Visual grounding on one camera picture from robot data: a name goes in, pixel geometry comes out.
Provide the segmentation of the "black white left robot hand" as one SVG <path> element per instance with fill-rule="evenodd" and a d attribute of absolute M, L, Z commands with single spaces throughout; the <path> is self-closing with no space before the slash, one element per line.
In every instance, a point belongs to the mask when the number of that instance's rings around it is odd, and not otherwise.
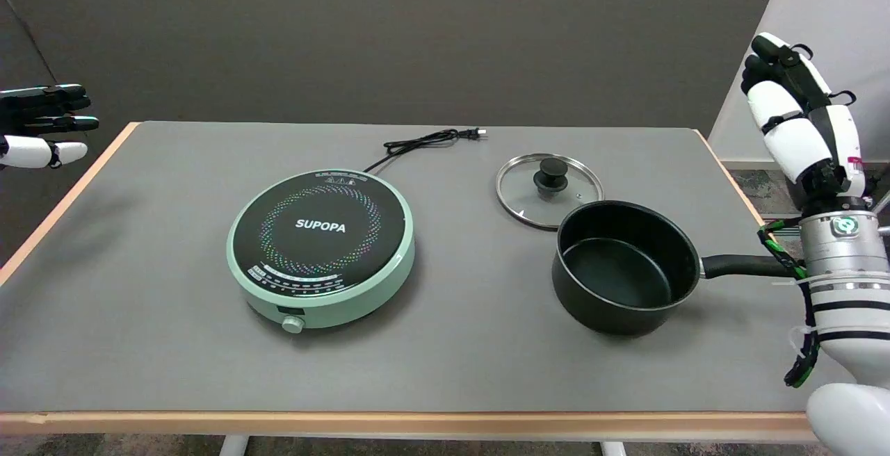
<path fill-rule="evenodd" d="M 98 129 L 97 117 L 76 114 L 89 106 L 91 99 L 80 83 L 3 90 L 2 168 L 57 169 L 85 157 L 86 143 L 45 136 Z"/>

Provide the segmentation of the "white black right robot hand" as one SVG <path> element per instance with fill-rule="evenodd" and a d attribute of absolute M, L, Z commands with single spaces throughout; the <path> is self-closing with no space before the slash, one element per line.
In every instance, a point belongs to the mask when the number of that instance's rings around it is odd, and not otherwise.
<path fill-rule="evenodd" d="M 861 202 L 868 181 L 849 109 L 856 95 L 827 85 L 807 45 L 759 33 L 751 51 L 741 91 L 795 208 L 821 210 L 835 199 Z"/>

